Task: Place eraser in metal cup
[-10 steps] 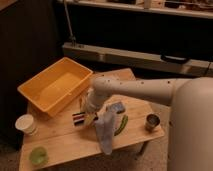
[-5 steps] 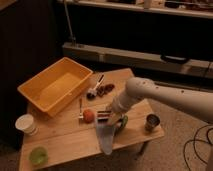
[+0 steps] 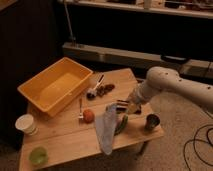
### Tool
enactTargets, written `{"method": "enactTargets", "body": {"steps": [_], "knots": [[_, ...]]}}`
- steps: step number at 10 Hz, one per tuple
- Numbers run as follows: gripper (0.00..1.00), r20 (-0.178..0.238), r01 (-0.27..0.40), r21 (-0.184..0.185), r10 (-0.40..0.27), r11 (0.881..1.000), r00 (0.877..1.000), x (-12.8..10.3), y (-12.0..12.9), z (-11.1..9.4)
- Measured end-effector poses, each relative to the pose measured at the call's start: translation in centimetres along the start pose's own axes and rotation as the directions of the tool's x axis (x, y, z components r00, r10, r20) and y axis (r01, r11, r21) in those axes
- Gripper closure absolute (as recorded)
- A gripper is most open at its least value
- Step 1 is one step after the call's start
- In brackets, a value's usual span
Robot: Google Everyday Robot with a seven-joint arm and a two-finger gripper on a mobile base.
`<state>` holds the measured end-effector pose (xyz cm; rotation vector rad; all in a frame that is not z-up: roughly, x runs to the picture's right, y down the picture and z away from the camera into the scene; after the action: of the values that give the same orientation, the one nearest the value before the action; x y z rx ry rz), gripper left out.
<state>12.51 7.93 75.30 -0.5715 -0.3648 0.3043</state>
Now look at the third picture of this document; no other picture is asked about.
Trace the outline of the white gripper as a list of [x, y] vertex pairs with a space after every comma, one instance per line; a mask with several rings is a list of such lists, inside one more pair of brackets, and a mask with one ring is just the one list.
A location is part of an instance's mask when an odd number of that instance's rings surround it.
[[140, 95], [139, 89], [134, 88], [133, 91], [129, 94], [128, 98], [127, 113], [136, 113], [142, 104], [142, 96]]

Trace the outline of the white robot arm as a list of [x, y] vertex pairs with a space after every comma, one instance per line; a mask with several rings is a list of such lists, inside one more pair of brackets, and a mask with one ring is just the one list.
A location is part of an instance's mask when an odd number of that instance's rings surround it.
[[159, 66], [147, 71], [146, 79], [133, 89], [127, 100], [141, 105], [163, 91], [179, 94], [213, 113], [213, 85], [181, 78], [176, 70]]

